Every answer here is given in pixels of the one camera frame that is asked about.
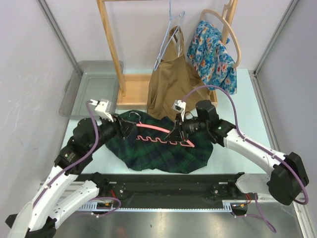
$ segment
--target metal frame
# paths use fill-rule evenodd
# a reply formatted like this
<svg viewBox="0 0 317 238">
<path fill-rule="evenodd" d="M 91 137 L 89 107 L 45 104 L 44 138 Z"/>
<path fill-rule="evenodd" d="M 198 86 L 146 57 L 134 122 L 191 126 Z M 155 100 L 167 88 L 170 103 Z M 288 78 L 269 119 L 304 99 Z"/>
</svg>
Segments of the metal frame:
<svg viewBox="0 0 317 238">
<path fill-rule="evenodd" d="M 265 62 L 268 54 L 270 53 L 272 47 L 274 46 L 276 40 L 278 39 L 279 35 L 281 34 L 282 30 L 284 29 L 286 23 L 288 22 L 290 16 L 292 15 L 295 7 L 297 6 L 297 3 L 299 2 L 299 0 L 292 0 L 287 9 L 286 12 L 284 13 L 280 23 L 278 24 L 277 29 L 275 30 L 275 32 L 273 33 L 272 38 L 270 39 L 263 55 L 261 56 L 261 59 L 258 63 L 258 65 L 256 66 L 255 70 L 254 70 L 254 74 L 255 76 L 257 76 L 259 74 L 259 71 L 261 70 L 261 67 L 263 65 L 263 63 Z"/>
<path fill-rule="evenodd" d="M 263 97 L 262 91 L 260 89 L 260 85 L 259 85 L 259 82 L 257 80 L 257 77 L 255 76 L 255 73 L 251 70 L 249 71 L 249 75 L 250 75 L 253 89 L 254 89 L 254 92 L 255 92 L 255 95 L 256 95 L 256 98 L 258 101 L 260 112 L 261 112 L 261 115 L 262 115 L 262 118 L 264 121 L 264 126 L 265 126 L 265 130 L 267 132 L 267 135 L 268 135 L 268 140 L 269 140 L 270 146 L 274 150 L 281 151 L 280 147 L 278 145 L 278 142 L 277 142 L 277 137 L 276 137 L 275 131 L 273 129 L 273 124 L 272 124 L 272 121 L 269 117 L 268 110 L 267 110 L 267 107 L 266 107 L 266 104 L 264 101 L 264 97 Z"/>
<path fill-rule="evenodd" d="M 49 5 L 47 4 L 46 0 L 37 0 L 43 14 L 45 15 L 47 21 L 49 22 L 51 28 L 53 29 L 58 41 L 60 42 L 61 47 L 63 48 L 65 54 L 67 55 L 69 61 L 73 65 L 74 69 L 77 71 L 78 74 L 83 75 L 82 70 L 80 69 L 77 60 L 71 51 L 68 42 L 66 41 L 62 31 L 59 28 L 58 23 L 56 22 Z"/>
</svg>

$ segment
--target pink line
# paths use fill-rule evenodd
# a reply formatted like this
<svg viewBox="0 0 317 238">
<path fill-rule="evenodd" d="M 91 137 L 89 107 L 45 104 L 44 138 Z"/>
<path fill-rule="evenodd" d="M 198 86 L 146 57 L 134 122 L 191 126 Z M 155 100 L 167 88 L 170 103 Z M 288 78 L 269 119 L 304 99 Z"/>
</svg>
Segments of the pink line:
<svg viewBox="0 0 317 238">
<path fill-rule="evenodd" d="M 158 127 L 158 126 L 155 126 L 155 125 L 147 125 L 147 124 L 141 124 L 141 123 L 138 123 L 137 124 L 137 127 L 143 127 L 143 128 L 149 128 L 149 129 L 153 129 L 153 130 L 159 130 L 159 131 L 162 131 L 162 132 L 165 132 L 165 133 L 170 133 L 170 130 L 167 130 L 167 129 L 164 129 L 162 127 Z M 138 135 L 137 136 L 137 140 L 143 140 L 143 141 L 151 141 L 151 142 L 160 142 L 160 143 L 163 143 L 163 144 L 166 144 L 167 142 L 166 141 L 162 141 L 160 138 L 155 138 L 155 140 L 153 140 L 152 138 L 150 138 L 149 136 L 147 136 L 145 139 Z M 190 141 L 190 140 L 187 140 L 186 141 L 188 144 L 183 144 L 183 142 L 180 142 L 180 145 L 181 146 L 184 146 L 184 147 L 195 147 L 195 145 Z M 170 144 L 172 145 L 177 145 L 177 142 L 172 142 L 172 141 L 169 141 Z"/>
</svg>

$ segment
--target green plaid skirt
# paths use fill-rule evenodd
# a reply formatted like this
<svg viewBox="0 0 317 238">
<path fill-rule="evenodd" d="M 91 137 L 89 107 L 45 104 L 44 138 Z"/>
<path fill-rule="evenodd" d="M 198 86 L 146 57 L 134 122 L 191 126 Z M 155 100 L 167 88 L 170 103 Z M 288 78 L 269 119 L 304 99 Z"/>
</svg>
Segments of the green plaid skirt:
<svg viewBox="0 0 317 238">
<path fill-rule="evenodd" d="M 138 113 L 141 118 L 130 112 Z M 168 130 L 172 130 L 174 127 L 174 122 L 168 117 L 158 120 L 141 111 L 128 111 L 120 116 L 128 121 L 140 121 L 143 124 L 155 125 Z M 189 136 L 195 147 L 184 147 L 179 143 L 172 145 L 169 142 L 138 140 L 138 136 L 142 138 L 149 136 L 152 140 L 159 138 L 163 141 L 167 134 L 153 129 L 136 127 L 125 140 L 113 138 L 106 143 L 109 150 L 121 159 L 128 168 L 135 171 L 158 169 L 170 173 L 188 174 L 206 166 L 213 150 L 206 132 Z"/>
</svg>

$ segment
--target hanger hook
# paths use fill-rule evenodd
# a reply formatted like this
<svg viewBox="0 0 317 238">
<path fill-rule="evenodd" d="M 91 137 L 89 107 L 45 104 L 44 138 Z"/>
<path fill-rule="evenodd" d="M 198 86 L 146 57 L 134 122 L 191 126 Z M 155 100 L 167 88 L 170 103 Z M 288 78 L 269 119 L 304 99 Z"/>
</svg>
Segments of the hanger hook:
<svg viewBox="0 0 317 238">
<path fill-rule="evenodd" d="M 179 14 L 178 16 L 183 17 L 185 15 L 185 11 L 183 11 L 181 14 Z"/>
<path fill-rule="evenodd" d="M 139 116 L 139 124 L 142 124 L 140 114 L 138 114 L 138 113 L 136 113 L 136 112 L 130 112 L 130 113 L 129 113 L 129 116 L 131 116 L 131 114 L 136 114 L 137 116 Z"/>
</svg>

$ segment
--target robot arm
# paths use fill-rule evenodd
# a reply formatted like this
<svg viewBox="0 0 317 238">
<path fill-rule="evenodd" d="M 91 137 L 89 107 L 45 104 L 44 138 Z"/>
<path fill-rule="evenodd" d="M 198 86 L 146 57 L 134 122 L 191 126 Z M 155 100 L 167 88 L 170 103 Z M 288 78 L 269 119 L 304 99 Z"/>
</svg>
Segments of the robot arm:
<svg viewBox="0 0 317 238">
<path fill-rule="evenodd" d="M 67 187 L 74 182 L 83 169 L 93 160 L 92 154 L 115 136 L 125 139 L 136 126 L 134 122 L 122 120 L 119 115 L 107 112 L 109 101 L 91 101 L 102 124 L 95 133 L 91 119 L 82 119 L 73 131 L 73 136 L 54 161 L 54 166 L 33 198 L 32 218 L 27 238 L 53 237 L 56 229 L 79 207 L 109 191 L 109 181 L 94 173 L 77 191 L 60 201 Z M 16 214 L 10 215 L 6 223 L 12 227 Z"/>
<path fill-rule="evenodd" d="M 309 180 L 299 155 L 293 152 L 285 155 L 248 138 L 235 125 L 219 119 L 215 107 L 209 100 L 196 104 L 196 118 L 185 119 L 185 107 L 186 103 L 175 101 L 173 108 L 179 113 L 175 119 L 174 129 L 165 140 L 186 141 L 189 134 L 205 130 L 213 144 L 238 152 L 266 172 L 267 175 L 238 174 L 235 186 L 240 192 L 270 194 L 278 202 L 290 205 L 303 187 L 308 185 Z"/>
</svg>

